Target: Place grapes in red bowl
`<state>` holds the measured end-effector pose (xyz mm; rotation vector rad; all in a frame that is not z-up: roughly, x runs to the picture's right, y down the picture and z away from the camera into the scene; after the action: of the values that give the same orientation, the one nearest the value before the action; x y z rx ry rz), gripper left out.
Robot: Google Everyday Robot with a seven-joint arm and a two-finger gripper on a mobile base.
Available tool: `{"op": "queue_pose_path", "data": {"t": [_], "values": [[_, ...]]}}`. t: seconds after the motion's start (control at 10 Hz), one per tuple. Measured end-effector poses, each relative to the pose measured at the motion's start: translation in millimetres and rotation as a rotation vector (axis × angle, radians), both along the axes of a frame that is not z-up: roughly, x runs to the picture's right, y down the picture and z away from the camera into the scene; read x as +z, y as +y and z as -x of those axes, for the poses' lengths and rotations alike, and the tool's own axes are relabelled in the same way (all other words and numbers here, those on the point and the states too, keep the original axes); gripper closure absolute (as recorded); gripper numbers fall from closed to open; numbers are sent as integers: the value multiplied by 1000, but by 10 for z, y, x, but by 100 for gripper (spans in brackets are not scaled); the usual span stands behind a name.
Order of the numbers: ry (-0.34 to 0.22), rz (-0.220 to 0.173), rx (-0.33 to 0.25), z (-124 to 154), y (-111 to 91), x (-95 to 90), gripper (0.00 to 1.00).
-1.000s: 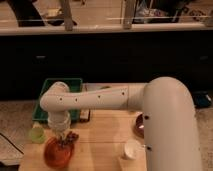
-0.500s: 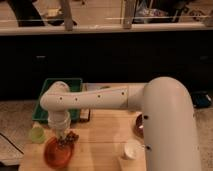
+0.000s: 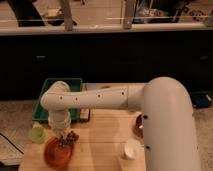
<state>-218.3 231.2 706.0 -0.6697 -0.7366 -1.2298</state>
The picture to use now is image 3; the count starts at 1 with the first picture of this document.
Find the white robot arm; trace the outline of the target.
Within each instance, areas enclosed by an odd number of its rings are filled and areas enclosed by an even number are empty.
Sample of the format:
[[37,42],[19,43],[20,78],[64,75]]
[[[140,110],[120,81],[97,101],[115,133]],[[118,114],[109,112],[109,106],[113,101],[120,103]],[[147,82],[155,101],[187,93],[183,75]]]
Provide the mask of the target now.
[[202,171],[193,105],[186,88],[174,78],[81,92],[56,81],[40,104],[51,125],[62,123],[71,108],[140,111],[146,171]]

